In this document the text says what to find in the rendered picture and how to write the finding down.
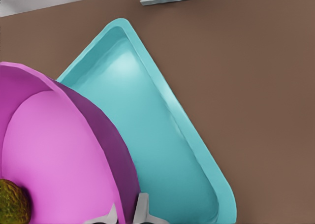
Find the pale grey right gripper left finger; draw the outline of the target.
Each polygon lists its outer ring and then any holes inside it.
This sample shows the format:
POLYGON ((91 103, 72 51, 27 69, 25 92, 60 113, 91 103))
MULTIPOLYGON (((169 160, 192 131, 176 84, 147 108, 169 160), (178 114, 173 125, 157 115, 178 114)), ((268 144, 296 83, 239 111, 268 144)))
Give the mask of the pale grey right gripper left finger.
POLYGON ((118 215, 115 204, 112 205, 108 214, 85 221, 85 224, 116 224, 118 215))

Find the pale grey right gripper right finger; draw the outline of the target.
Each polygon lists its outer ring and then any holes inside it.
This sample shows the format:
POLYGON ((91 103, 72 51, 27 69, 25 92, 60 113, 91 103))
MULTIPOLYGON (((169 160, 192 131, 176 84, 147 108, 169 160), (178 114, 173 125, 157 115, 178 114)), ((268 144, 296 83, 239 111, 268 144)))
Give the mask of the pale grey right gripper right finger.
POLYGON ((168 224, 168 221, 152 216, 149 213, 149 194, 140 193, 134 213, 133 224, 168 224))

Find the pink round plate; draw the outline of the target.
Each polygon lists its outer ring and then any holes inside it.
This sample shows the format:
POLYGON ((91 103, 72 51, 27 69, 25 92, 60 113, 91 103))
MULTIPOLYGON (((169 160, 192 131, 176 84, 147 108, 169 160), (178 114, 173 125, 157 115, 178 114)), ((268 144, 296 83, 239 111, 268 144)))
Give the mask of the pink round plate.
POLYGON ((23 187, 30 224, 132 222, 140 187, 114 124, 88 99, 22 64, 0 63, 0 176, 23 187))

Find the orange fruit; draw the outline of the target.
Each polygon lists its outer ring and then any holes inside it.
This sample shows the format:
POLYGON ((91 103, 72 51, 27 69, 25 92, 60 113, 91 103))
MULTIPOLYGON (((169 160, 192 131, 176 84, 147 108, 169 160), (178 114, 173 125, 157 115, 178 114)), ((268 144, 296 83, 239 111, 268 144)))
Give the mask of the orange fruit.
POLYGON ((0 224, 29 224, 31 202, 15 183, 0 179, 0 224))

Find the teal rectangular tray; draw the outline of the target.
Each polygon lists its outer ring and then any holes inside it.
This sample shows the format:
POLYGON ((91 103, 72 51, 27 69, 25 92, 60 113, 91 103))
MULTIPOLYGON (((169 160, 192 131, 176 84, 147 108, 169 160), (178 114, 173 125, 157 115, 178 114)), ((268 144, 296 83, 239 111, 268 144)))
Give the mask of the teal rectangular tray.
POLYGON ((128 20, 109 23, 58 81, 116 126, 152 216, 169 224, 235 224, 229 183, 128 20))

